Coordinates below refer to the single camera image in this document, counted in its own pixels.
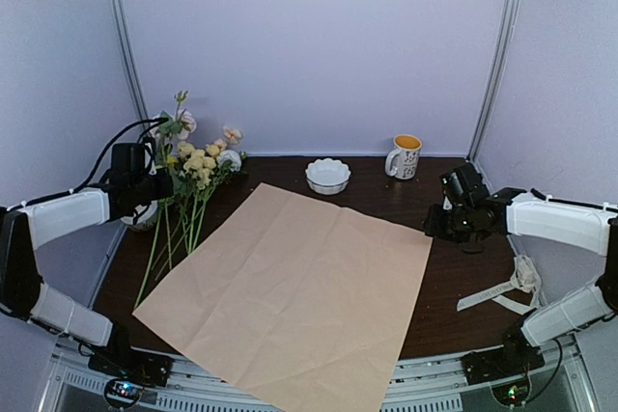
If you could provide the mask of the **white patterned mug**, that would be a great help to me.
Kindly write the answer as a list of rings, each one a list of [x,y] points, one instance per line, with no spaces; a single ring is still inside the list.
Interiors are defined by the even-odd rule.
[[[391,178],[410,180],[416,175],[422,142],[411,135],[398,135],[393,140],[394,148],[386,156],[384,172]]]

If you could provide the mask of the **peach flower stem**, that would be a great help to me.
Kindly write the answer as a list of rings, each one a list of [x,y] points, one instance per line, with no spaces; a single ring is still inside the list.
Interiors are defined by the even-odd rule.
[[[237,175],[242,168],[242,162],[245,159],[246,155],[242,151],[238,151],[238,144],[241,140],[241,131],[228,126],[224,126],[223,136],[210,143],[217,145],[221,149],[221,153],[217,158],[217,170],[214,177],[214,188],[210,197],[208,198],[208,201],[205,203],[205,208],[202,211],[198,222],[195,249],[197,248],[198,242],[200,241],[200,234],[209,200],[220,186],[229,181],[233,176]]]

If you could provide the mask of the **green and pink wrapping paper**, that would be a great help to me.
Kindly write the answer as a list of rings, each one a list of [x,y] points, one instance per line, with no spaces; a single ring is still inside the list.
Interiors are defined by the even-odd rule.
[[[182,260],[135,316],[216,376],[397,363],[432,242],[267,184]]]

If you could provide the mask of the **cream yellow rose stem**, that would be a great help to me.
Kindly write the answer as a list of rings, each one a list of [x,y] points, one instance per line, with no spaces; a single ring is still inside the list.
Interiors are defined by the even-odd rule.
[[[213,188],[217,158],[221,149],[215,144],[196,148],[185,140],[163,145],[163,166],[172,176],[173,205],[178,212],[180,244],[187,254],[196,247],[198,222]]]

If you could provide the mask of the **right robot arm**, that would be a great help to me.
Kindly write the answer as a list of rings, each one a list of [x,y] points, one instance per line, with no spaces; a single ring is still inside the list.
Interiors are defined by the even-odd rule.
[[[617,206],[563,200],[536,189],[491,192],[474,165],[441,175],[442,200],[429,208],[426,235],[478,244],[492,235],[518,249],[509,281],[462,298],[460,311],[493,300],[520,314],[495,353],[517,373],[532,348],[617,315]]]

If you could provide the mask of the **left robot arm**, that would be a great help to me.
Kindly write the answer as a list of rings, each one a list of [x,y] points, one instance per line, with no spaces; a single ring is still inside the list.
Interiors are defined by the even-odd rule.
[[[59,291],[43,277],[38,253],[66,251],[94,227],[121,222],[141,228],[172,194],[168,172],[157,166],[155,141],[113,146],[111,164],[98,182],[1,210],[1,310],[93,347],[119,377],[133,375],[139,358],[115,337],[106,316]]]

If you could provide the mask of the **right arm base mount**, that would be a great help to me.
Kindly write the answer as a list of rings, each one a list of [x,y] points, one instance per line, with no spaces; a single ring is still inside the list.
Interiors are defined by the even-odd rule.
[[[530,344],[521,327],[521,322],[511,326],[503,335],[501,347],[465,354],[461,363],[469,385],[525,375],[545,365],[541,348]]]

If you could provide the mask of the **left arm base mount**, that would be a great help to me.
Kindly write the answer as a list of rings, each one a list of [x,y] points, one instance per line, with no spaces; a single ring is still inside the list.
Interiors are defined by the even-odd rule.
[[[167,355],[141,351],[129,342],[128,330],[113,324],[106,345],[84,343],[92,352],[88,367],[146,387],[166,387],[173,367]]]

